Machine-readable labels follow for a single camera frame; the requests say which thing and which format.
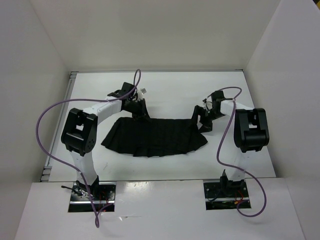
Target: black cloth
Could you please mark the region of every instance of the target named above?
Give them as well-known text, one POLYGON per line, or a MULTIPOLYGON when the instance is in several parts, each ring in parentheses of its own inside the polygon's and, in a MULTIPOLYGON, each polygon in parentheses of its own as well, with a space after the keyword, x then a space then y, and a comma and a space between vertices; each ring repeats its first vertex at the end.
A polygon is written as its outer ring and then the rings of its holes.
POLYGON ((120 117, 101 144, 134 157, 162 157, 186 154, 207 142, 191 119, 152 118, 146 121, 120 117))

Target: purple cable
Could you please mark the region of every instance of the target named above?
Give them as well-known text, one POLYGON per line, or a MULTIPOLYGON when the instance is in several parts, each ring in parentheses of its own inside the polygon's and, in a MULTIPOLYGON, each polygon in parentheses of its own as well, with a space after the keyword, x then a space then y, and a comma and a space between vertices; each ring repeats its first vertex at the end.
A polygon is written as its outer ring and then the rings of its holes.
POLYGON ((235 115, 235 113, 236 113, 236 101, 235 101, 235 99, 236 99, 236 98, 241 94, 241 92, 242 92, 242 89, 241 89, 240 87, 238 87, 238 86, 228 86, 228 87, 221 88, 221 89, 219 89, 219 90, 225 90, 225 89, 239 89, 240 91, 239 91, 239 93, 238 93, 237 95, 234 96, 234 98, 233 98, 233 100, 232 100, 232 101, 233 101, 232 113, 231 113, 231 116, 230 116, 230 120, 229 120, 229 122, 228 122, 228 124, 227 124, 227 126, 226 126, 226 128, 225 128, 225 130, 224 130, 224 133, 223 133, 223 135, 222 135, 221 141, 220 141, 219 146, 218 146, 218 150, 216 151, 216 160, 218 161, 219 164, 221 164, 221 165, 223 165, 223 166, 230 167, 230 168, 234 168, 234 169, 238 169, 238 170, 240 170, 240 171, 242 171, 242 172, 245 172, 246 174, 248 174, 250 177, 252 177, 252 178, 259 184, 259 186, 260 186, 260 188, 261 188, 261 190, 262 190, 262 193, 263 193, 263 197, 264 197, 263 207, 261 208, 261 210, 260 210, 259 212, 255 213, 255 214, 253 214, 253 215, 248 215, 248 214, 244 214, 243 212, 240 211, 240 209, 239 209, 240 204, 242 204, 242 203, 244 203, 244 202, 248 202, 249 200, 240 201, 240 202, 236 205, 237 211, 238 211, 242 216, 245 216, 245 217, 247 217, 247 218, 253 218, 253 217, 256 217, 256 216, 260 215, 260 214, 265 210, 265 208, 266 208, 266 206, 267 206, 267 195, 266 195, 266 191, 265 191, 264 187, 263 187, 262 184, 260 183, 259 179, 256 178, 254 175, 252 175, 250 172, 244 170, 244 169, 241 168, 241 167, 224 163, 224 162, 220 161, 220 157, 219 157, 222 144, 224 143, 224 140, 225 140, 225 138, 226 138, 226 136, 227 136, 228 130, 229 130, 230 126, 231 126, 232 119, 234 118, 234 115, 235 115))
POLYGON ((138 78, 138 81, 136 84, 134 84, 134 88, 131 89, 131 91, 129 91, 127 94, 119 97, 119 98, 114 98, 114 99, 103 99, 103 100, 100 100, 100 99, 88 99, 88 98, 75 98, 75 99, 68 99, 68 100, 63 100, 63 101, 59 101, 59 102, 56 102, 54 104, 52 104, 51 106, 49 106, 47 109, 45 109, 40 117, 38 118, 38 121, 36 122, 36 126, 35 126, 35 137, 36 137, 36 141, 38 143, 38 145, 40 146, 41 150, 46 154, 48 155, 50 158, 62 163, 62 164, 65 164, 73 169, 75 169, 76 171, 78 171, 83 179, 83 182, 84 182, 84 185, 85 185, 85 188, 86 188, 86 191, 88 193, 88 196, 89 196, 89 200, 90 200, 90 203, 91 203, 91 207, 92 207, 92 210, 94 212, 94 215, 95 215, 95 226, 97 228, 99 228, 100 226, 100 223, 99 223, 99 213, 101 213, 102 210, 104 210, 106 207, 110 206, 111 204, 107 204, 105 205, 103 208, 101 208, 98 212, 95 208, 95 205, 94 205, 94 201, 93 201, 93 198, 91 196, 91 192, 90 192, 90 188, 89 188, 89 185, 87 183, 87 180, 85 178, 85 176, 83 175, 83 173, 80 171, 79 168, 77 168, 76 166, 73 166, 72 164, 68 163, 68 162, 65 162, 55 156, 53 156, 51 153, 49 153, 45 147, 42 145, 41 141, 40 141, 40 137, 39 137, 39 125, 40 125, 40 121, 41 119, 43 118, 43 116, 52 108, 54 108, 55 106, 57 105, 60 105, 60 104, 63 104, 63 103, 68 103, 68 102, 78 102, 78 101, 86 101, 86 102, 99 102, 99 103, 110 103, 110 102, 114 102, 114 101, 117 101, 117 100, 122 100, 122 99, 125 99, 127 96, 129 96, 131 93, 134 92, 134 90, 137 88, 139 82, 140 82, 140 79, 141 79, 141 70, 140 69, 137 69, 134 73, 134 77, 133 77, 133 82, 135 83, 136 82, 136 76, 137 76, 137 73, 139 72, 139 78, 138 78))

